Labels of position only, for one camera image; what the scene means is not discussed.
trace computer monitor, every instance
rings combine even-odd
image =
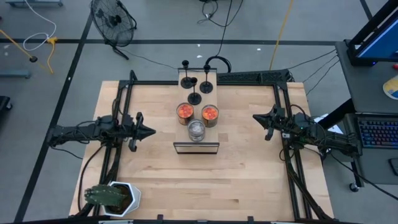
[[[398,0],[389,0],[348,44],[353,66],[398,62]]]

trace wooden board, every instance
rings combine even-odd
[[[118,82],[103,82],[94,117],[110,114]],[[309,114],[302,83],[288,83],[291,103]],[[285,164],[278,131],[271,141],[252,118],[268,113],[274,104],[271,87],[218,86],[217,155],[178,155],[175,140],[175,99],[178,87],[133,87],[130,114],[141,111],[144,124],[157,133],[137,142],[137,152],[124,143],[117,181],[130,182],[142,191],[140,207],[125,218],[168,220],[293,220]],[[87,145],[82,166],[99,147]],[[333,216],[319,156],[300,151],[307,189],[324,211]],[[83,190],[98,183],[104,149],[89,163]],[[70,214],[77,209],[77,189]]]
[[[179,72],[179,81],[185,77],[185,70],[180,70]],[[217,76],[216,72],[209,72],[207,80],[213,84],[213,91],[211,93],[204,94],[199,90],[199,86],[202,82],[206,80],[206,75],[204,72],[189,72],[189,77],[195,77],[198,79],[198,83],[195,87],[195,91],[201,96],[201,103],[198,105],[193,105],[194,117],[195,119],[201,120],[201,111],[206,105],[215,105],[217,106]],[[181,85],[178,85],[178,96],[175,100],[175,108],[180,103],[188,102],[188,95],[193,93],[193,88],[184,89]],[[192,140],[188,136],[187,126],[179,123],[178,119],[175,120],[176,130],[175,130],[175,142],[192,142]],[[218,142],[218,125],[212,128],[205,128],[205,138],[201,142]],[[191,147],[179,147],[178,151],[192,152],[195,151],[195,148]]]

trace green plant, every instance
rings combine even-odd
[[[98,184],[85,190],[85,199],[87,203],[93,205],[120,207],[125,197],[127,197],[127,195],[123,195],[120,189],[103,184]]]

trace black peg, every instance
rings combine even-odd
[[[201,96],[199,93],[195,93],[195,86],[197,85],[198,79],[192,77],[190,79],[192,86],[193,86],[193,93],[188,95],[188,103],[192,105],[198,105],[201,102]]]
[[[199,89],[202,93],[211,93],[211,91],[213,91],[213,84],[207,81],[207,75],[210,71],[210,65],[203,66],[203,69],[205,70],[206,73],[206,81],[200,84]]]
[[[182,67],[185,69],[185,78],[181,79],[181,86],[182,88],[191,88],[192,82],[190,81],[190,77],[188,77],[188,65],[189,61],[184,60],[182,61]]]

